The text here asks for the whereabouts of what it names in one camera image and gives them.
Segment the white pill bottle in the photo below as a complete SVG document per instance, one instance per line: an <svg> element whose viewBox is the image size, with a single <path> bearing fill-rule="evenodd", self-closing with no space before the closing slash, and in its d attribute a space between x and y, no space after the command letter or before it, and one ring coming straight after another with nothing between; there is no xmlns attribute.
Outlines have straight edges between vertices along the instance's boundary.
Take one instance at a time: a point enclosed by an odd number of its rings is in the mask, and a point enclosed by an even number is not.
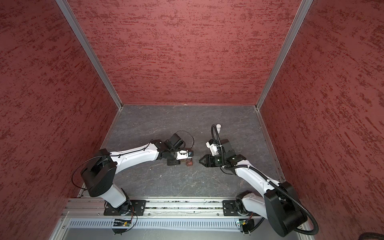
<svg viewBox="0 0 384 240"><path fill-rule="evenodd" d="M216 129L217 129L218 133L220 133L220 131L221 131L221 127L222 127L222 126L221 126L220 124L217 124L217 125L216 125Z"/></svg>

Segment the brown pill organizer strip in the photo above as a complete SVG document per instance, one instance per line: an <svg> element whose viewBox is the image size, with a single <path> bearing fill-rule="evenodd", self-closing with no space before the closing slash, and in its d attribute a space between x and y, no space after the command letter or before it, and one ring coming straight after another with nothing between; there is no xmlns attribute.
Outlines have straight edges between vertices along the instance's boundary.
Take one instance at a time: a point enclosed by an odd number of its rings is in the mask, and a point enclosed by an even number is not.
<svg viewBox="0 0 384 240"><path fill-rule="evenodd" d="M185 164L187 167L191 167L194 164L192 158L181 160L181 163Z"/></svg>

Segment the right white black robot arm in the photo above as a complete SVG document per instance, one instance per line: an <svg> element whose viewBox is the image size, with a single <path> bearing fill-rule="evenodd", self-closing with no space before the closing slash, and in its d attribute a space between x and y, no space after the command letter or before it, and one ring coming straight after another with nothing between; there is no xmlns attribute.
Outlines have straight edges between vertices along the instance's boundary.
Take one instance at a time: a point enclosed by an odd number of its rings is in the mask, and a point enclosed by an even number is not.
<svg viewBox="0 0 384 240"><path fill-rule="evenodd" d="M255 168L246 157L236 154L228 140L206 143L210 154L199 162L206 168L220 168L245 180L256 192L245 191L236 196L232 211L240 216L256 214L269 221L281 237L298 232L308 220L308 214L297 199L296 191L287 182L280 183Z"/></svg>

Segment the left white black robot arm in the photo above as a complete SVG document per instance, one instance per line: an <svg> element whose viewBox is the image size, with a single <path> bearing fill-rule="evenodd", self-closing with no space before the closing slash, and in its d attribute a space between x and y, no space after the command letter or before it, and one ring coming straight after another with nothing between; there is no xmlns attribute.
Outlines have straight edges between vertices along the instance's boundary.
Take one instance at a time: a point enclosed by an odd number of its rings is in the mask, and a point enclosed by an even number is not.
<svg viewBox="0 0 384 240"><path fill-rule="evenodd" d="M101 149L94 157L84 162L80 175L84 181L83 190L92 198L105 201L105 216L134 216L135 205L128 194L114 184L115 175L130 167L157 160L166 160L168 166L179 165L181 160L192 158L191 148L178 134L168 140L151 140L142 147L109 152Z"/></svg>

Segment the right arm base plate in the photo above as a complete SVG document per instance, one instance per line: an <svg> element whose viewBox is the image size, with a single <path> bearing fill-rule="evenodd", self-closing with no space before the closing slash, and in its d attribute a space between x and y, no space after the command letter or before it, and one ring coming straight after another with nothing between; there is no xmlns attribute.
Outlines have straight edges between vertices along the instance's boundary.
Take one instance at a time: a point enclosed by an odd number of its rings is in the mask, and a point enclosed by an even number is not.
<svg viewBox="0 0 384 240"><path fill-rule="evenodd" d="M242 200L224 200L222 204L226 217L250 217L251 215L261 217L263 215L260 204Z"/></svg>

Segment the aluminium front rail frame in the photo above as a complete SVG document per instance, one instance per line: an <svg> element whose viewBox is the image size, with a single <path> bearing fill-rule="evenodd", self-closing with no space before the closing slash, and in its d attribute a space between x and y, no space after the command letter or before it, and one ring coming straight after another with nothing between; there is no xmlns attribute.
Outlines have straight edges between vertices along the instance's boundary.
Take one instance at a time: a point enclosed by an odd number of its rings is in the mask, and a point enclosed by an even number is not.
<svg viewBox="0 0 384 240"><path fill-rule="evenodd" d="M139 198L133 200L147 201L144 214L139 218L235 218L223 213L223 198ZM69 199L61 218L107 218L104 216L105 201L101 198Z"/></svg>

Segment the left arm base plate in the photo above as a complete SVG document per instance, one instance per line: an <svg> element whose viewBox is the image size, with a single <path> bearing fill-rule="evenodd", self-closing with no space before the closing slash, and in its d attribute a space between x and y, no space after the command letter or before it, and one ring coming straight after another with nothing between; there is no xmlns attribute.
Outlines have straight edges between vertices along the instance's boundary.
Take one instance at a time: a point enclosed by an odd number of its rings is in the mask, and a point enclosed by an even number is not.
<svg viewBox="0 0 384 240"><path fill-rule="evenodd" d="M104 216L142 216L146 203L145 200L127 200L121 206L114 208L109 202L105 201Z"/></svg>

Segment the right aluminium corner post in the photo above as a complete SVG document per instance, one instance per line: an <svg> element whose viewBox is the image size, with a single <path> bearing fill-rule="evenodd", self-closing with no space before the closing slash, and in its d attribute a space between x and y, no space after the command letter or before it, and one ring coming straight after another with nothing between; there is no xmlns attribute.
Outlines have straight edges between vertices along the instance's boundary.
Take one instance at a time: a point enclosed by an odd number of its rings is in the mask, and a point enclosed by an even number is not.
<svg viewBox="0 0 384 240"><path fill-rule="evenodd" d="M262 90L262 93L256 103L256 111L260 111L262 108L262 105L268 95L268 92L270 91L281 66L283 65L283 62L300 30L300 27L313 3L313 0L302 0L301 4L298 8L298 11L294 17L294 20L290 26L290 29L286 35L286 38L283 42L283 45L281 47L281 50L279 51L278 57L275 61L275 64L271 70L271 73L266 81L266 84Z"/></svg>

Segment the aluminium corner post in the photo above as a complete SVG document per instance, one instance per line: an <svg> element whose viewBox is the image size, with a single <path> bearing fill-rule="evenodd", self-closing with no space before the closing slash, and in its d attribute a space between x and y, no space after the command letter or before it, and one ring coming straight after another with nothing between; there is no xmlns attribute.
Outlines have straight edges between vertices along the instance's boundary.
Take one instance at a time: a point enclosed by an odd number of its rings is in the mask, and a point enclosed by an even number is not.
<svg viewBox="0 0 384 240"><path fill-rule="evenodd" d="M271 70L271 73L266 81L266 84L262 90L262 93L256 103L256 111L260 111L262 108L262 105L268 95L268 92L270 91L281 66L283 65L283 62L300 30L300 27L313 3L313 0L302 0L301 4L298 8L298 11L294 17L294 20L290 26L290 29L286 35L286 38L283 42L283 45L281 47L281 50L279 51L278 57L275 61L275 64Z"/></svg>
<svg viewBox="0 0 384 240"><path fill-rule="evenodd" d="M65 0L56 0L57 5L59 6L61 12L63 13L64 17L66 18L68 24L70 25L71 29L73 30L75 36L77 37L78 41L80 42L81 46L83 47L85 53L87 54L89 60L91 61L93 67L95 68L96 72L98 73L99 77L101 78L102 82L104 83L107 91L109 92L110 96L112 97L113 101L115 102L117 108L119 111L123 108L124 104L121 101L120 97L118 96L115 88L113 87L106 71L104 70L100 60L98 59L95 51L93 50L89 40L87 39L84 31L82 30L77 18L75 17L75 14L73 13L68 1Z"/></svg>

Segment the left aluminium corner post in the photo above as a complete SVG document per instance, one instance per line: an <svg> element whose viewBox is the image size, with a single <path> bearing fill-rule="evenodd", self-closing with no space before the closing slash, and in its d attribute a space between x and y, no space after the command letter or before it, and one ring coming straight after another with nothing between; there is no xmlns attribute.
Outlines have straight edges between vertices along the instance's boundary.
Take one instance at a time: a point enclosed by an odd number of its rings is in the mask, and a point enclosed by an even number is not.
<svg viewBox="0 0 384 240"><path fill-rule="evenodd" d="M121 101L120 97L118 96L115 88L113 87L106 71L104 70L100 60L98 59L95 51L93 50L89 40L87 39L84 31L82 30L77 18L75 17L75 14L73 13L68 1L65 0L56 0L57 5L59 6L61 12L63 13L64 17L66 18L68 24L70 25L71 29L73 30L75 36L77 37L78 41L80 42L81 46L83 47L85 53L87 54L89 60L91 61L93 67L95 68L96 72L98 73L99 77L101 78L102 82L104 83L107 91L109 92L110 96L112 97L113 101L115 102L117 108L119 111L123 108L124 104Z"/></svg>

